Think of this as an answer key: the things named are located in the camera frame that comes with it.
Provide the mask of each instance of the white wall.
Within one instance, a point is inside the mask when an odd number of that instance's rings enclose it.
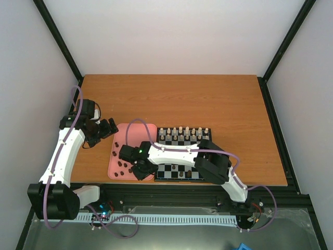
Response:
[[[32,1],[0,8],[0,242],[15,249],[76,84]]]
[[[268,82],[291,161],[333,249],[333,2],[317,1]]]
[[[304,0],[45,0],[83,74],[262,76]]]

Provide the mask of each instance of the chessboard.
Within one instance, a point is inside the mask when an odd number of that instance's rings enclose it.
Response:
[[[212,140],[209,128],[158,128],[157,142],[164,145],[187,146],[199,144],[202,139]],[[155,181],[205,182],[196,168],[184,165],[161,164],[155,174]]]

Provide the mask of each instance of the pink tray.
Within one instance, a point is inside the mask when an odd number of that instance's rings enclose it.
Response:
[[[113,180],[137,180],[137,178],[133,175],[133,173],[129,173],[129,169],[133,166],[129,162],[123,161],[119,159],[119,151],[121,146],[125,144],[125,135],[128,123],[121,123],[118,124],[117,127],[119,132],[114,135],[113,144],[112,144],[112,151],[110,156],[110,163],[109,163],[109,170],[108,176]],[[156,142],[156,135],[157,135],[157,127],[154,124],[147,124],[150,136],[154,142]],[[129,146],[132,147],[139,147],[141,142],[149,141],[146,128],[141,123],[133,123],[129,129]],[[154,175],[149,175],[144,180],[151,180]]]

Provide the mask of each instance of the chess piece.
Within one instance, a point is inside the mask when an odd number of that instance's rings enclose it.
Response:
[[[192,171],[188,170],[186,175],[186,178],[192,178]]]

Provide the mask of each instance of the blue object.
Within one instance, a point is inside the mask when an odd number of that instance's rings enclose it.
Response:
[[[234,248],[232,250],[252,250],[252,249],[246,246],[245,244],[241,243],[238,248]]]

